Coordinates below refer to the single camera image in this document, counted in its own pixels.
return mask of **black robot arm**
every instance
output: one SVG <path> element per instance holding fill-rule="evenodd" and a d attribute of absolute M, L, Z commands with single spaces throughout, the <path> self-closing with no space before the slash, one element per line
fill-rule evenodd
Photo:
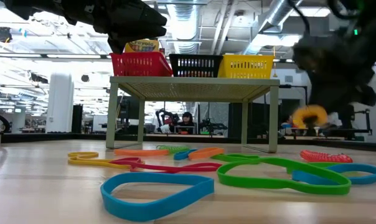
<path fill-rule="evenodd" d="M 114 53 L 121 54 L 125 44 L 134 40 L 166 34 L 167 19 L 140 0 L 1 0 L 25 20 L 35 12 L 64 16 L 75 25 L 84 22 L 96 32 L 108 34 Z"/>
<path fill-rule="evenodd" d="M 320 105 L 328 113 L 339 112 L 353 102 L 376 104 L 376 93 L 368 86 L 375 75 L 372 67 L 376 62 L 376 1 L 340 2 L 348 10 L 359 11 L 342 15 L 337 10 L 337 0 L 327 0 L 337 17 L 351 20 L 349 27 L 325 37 L 307 32 L 293 47 L 293 60 L 307 71 L 311 81 L 309 104 Z"/>

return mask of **table leg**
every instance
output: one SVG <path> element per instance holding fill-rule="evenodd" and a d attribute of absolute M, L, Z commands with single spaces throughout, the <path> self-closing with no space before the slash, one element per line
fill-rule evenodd
<path fill-rule="evenodd" d="M 278 102 L 279 87 L 270 87 L 270 128 L 268 135 L 269 153 L 276 153 L 278 147 Z"/>
<path fill-rule="evenodd" d="M 246 145 L 248 142 L 248 102 L 242 103 L 242 139 L 240 144 Z"/>
<path fill-rule="evenodd" d="M 111 83 L 109 106 L 108 106 L 108 127 L 106 128 L 106 147 L 115 148 L 115 128 L 116 128 L 116 109 L 118 107 L 118 89 L 119 84 Z"/>
<path fill-rule="evenodd" d="M 144 141 L 145 100 L 139 99 L 138 142 Z"/>

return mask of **yellow donut toy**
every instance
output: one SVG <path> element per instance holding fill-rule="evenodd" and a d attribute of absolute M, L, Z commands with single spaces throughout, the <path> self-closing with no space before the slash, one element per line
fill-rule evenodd
<path fill-rule="evenodd" d="M 327 113 L 322 106 L 318 105 L 308 105 L 304 108 L 297 109 L 293 114 L 293 123 L 298 126 L 298 128 L 306 128 L 304 119 L 316 116 L 317 120 L 315 124 L 317 126 L 322 126 L 327 123 Z"/>

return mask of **plastic basket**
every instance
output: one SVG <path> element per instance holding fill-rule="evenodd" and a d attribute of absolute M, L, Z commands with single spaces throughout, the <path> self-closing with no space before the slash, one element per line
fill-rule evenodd
<path fill-rule="evenodd" d="M 274 56 L 224 55 L 220 78 L 271 78 Z"/>
<path fill-rule="evenodd" d="M 222 55 L 169 54 L 174 77 L 217 78 Z"/>
<path fill-rule="evenodd" d="M 110 54 L 115 76 L 170 77 L 172 70 L 162 53 Z"/>

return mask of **blue rubber band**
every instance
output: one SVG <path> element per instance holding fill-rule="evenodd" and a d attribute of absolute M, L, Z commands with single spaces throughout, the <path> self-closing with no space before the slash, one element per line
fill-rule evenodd
<path fill-rule="evenodd" d="M 124 202 L 111 195 L 117 186 L 130 182 L 184 184 L 192 187 L 148 203 Z M 160 174 L 132 172 L 116 175 L 101 186 L 105 210 L 110 214 L 134 222 L 146 222 L 176 212 L 206 195 L 214 193 L 214 180 L 189 174 Z"/>
<path fill-rule="evenodd" d="M 367 175 L 363 177 L 348 177 L 352 184 L 373 184 L 376 183 L 376 167 L 368 164 L 338 164 L 327 167 L 327 169 L 333 170 L 338 173 L 350 172 L 350 171 L 360 171 L 368 172 L 372 175 Z M 292 179 L 296 181 L 306 182 L 308 184 L 317 185 L 338 185 L 338 183 L 312 175 L 303 171 L 295 170 L 292 173 Z"/>
<path fill-rule="evenodd" d="M 197 149 L 191 149 L 186 152 L 177 152 L 174 154 L 174 160 L 183 160 L 183 159 L 188 159 L 188 155 L 192 152 L 197 151 Z"/>

